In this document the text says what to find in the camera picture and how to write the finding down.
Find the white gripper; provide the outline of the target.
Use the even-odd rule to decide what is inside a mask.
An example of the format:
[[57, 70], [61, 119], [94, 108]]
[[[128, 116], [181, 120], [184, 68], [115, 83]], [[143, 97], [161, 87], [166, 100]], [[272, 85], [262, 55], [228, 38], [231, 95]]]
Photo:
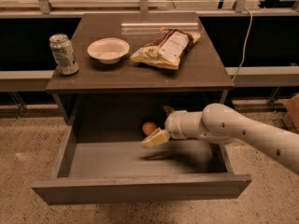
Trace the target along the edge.
[[151, 148], [159, 146], [168, 142], [170, 137], [173, 139], [187, 138], [182, 130], [182, 120], [186, 111], [175, 111], [173, 107], [168, 105], [164, 105], [163, 110], [167, 115], [167, 119], [164, 123], [165, 130], [162, 130], [161, 128], [154, 130], [141, 142], [142, 147]]

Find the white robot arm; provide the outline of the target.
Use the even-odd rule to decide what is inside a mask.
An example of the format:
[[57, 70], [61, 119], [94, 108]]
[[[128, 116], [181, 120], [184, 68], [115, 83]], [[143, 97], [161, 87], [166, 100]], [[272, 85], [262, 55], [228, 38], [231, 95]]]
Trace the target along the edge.
[[298, 133], [249, 119], [222, 104], [210, 104], [198, 112], [175, 111], [169, 106], [164, 110], [167, 113], [164, 129], [155, 129], [142, 141], [143, 147], [189, 138], [224, 145], [237, 138], [299, 174]]

